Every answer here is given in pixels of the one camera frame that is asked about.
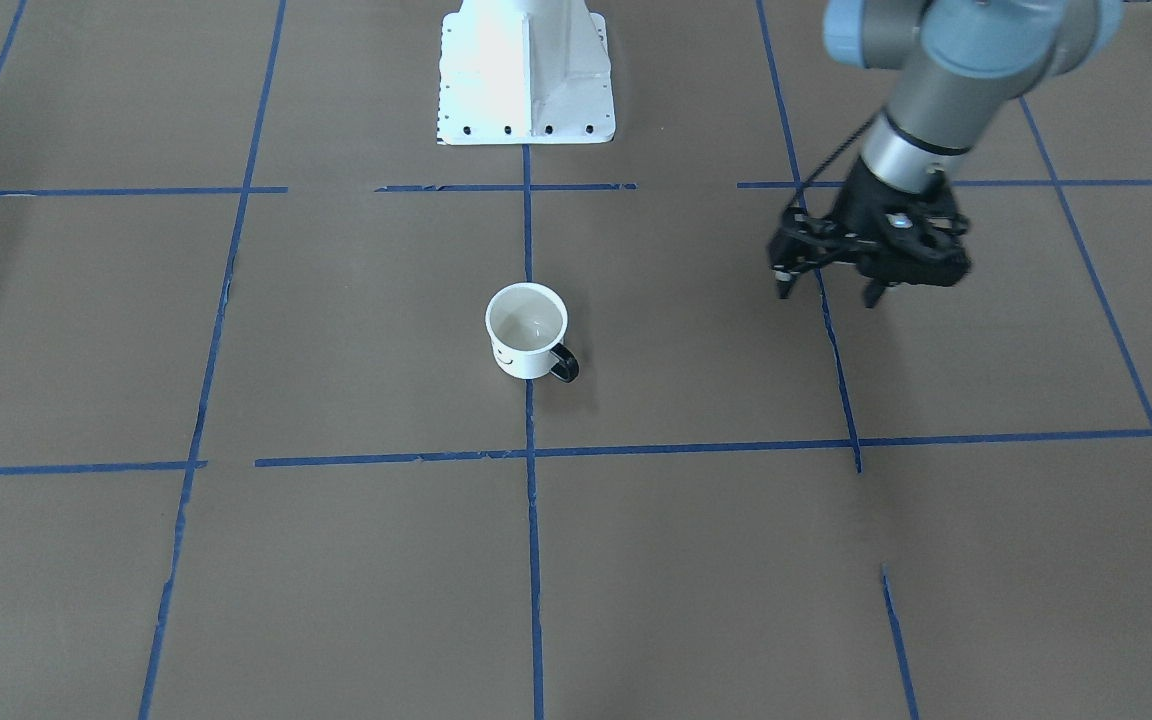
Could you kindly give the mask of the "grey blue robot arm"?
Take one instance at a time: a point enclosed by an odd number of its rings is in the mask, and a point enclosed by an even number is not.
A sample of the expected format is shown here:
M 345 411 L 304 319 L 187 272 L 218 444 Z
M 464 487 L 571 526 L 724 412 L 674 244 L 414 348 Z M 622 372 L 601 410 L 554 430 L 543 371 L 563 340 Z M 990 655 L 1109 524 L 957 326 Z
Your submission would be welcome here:
M 833 60 L 895 70 L 881 108 L 849 137 L 859 147 L 826 214 L 796 190 L 767 256 L 780 300 L 799 278 L 847 264 L 876 306 L 901 285 L 952 287 L 972 270 L 952 187 L 1006 103 L 1101 53 L 1123 23 L 1120 1 L 831 1 L 823 45 Z

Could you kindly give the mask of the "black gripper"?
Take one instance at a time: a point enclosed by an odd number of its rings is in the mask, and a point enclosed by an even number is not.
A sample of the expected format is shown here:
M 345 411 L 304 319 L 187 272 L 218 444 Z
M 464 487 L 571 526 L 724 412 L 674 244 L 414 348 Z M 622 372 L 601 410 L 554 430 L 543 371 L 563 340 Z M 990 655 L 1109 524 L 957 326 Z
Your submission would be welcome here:
M 770 241 L 770 268 L 778 300 L 787 300 L 799 275 L 842 263 L 867 278 L 865 309 L 874 309 L 888 287 L 952 287 L 972 270 L 963 236 L 970 222 L 960 213 L 946 173 L 924 176 L 929 188 L 909 194 L 884 183 L 856 160 L 829 213 L 812 217 L 787 205 Z

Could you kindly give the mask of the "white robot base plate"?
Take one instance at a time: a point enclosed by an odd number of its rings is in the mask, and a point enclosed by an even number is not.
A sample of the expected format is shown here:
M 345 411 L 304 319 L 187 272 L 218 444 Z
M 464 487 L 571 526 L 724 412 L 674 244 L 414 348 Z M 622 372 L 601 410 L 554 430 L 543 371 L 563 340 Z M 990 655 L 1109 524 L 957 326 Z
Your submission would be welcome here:
M 463 1 L 440 23 L 438 69 L 442 145 L 616 137 L 608 26 L 585 1 Z

